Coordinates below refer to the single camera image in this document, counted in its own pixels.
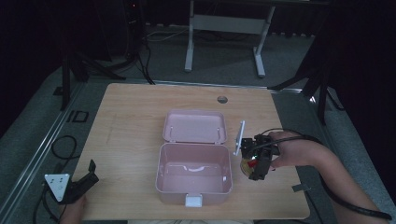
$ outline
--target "box handle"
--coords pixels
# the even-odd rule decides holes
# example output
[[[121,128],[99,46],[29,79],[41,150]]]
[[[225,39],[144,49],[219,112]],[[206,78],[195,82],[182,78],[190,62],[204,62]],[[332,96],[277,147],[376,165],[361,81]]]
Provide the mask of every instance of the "box handle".
[[[186,207],[202,207],[202,194],[188,193],[186,194]]]

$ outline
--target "pink plastic box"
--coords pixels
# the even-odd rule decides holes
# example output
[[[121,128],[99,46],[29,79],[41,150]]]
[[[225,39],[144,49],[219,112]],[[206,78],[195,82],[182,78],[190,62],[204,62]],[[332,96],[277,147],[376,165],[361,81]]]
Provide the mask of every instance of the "pink plastic box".
[[[233,188],[224,116],[171,110],[165,120],[156,188],[164,203],[188,207],[223,203]]]

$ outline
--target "forearm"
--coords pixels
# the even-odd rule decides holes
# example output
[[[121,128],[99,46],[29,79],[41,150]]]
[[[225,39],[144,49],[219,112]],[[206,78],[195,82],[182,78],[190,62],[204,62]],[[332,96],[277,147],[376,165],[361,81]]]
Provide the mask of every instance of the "forearm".
[[[314,166],[323,177],[328,188],[340,199],[358,207],[379,211],[330,150],[321,151]],[[385,219],[358,214],[333,201],[332,205],[339,223],[388,223]]]

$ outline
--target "white metal table leg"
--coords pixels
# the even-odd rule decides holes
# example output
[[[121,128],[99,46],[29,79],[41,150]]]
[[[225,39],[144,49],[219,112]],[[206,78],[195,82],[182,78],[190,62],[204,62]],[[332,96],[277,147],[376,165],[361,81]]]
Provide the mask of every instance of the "white metal table leg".
[[[194,1],[190,0],[190,25],[189,25],[189,45],[187,46],[186,63],[184,71],[190,72],[192,70],[192,55],[194,53]]]
[[[262,26],[262,38],[260,44],[253,48],[254,60],[256,61],[257,75],[265,77],[264,65],[262,64],[262,46],[264,45],[265,37],[267,37],[268,29],[270,28],[271,19],[274,15],[275,7],[271,7],[267,19]]]

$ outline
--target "human hand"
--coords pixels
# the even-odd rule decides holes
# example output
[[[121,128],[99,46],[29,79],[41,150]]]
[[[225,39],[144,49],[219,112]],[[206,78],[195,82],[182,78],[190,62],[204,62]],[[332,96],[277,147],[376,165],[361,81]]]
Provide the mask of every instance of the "human hand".
[[[84,205],[87,202],[85,194],[74,203],[59,206],[61,217],[59,223],[61,224],[78,224],[84,215]]]
[[[273,140],[298,136],[297,133],[269,133]],[[331,153],[325,146],[304,139],[290,140],[277,144],[280,155],[271,162],[273,168],[281,166],[317,166],[320,158]]]

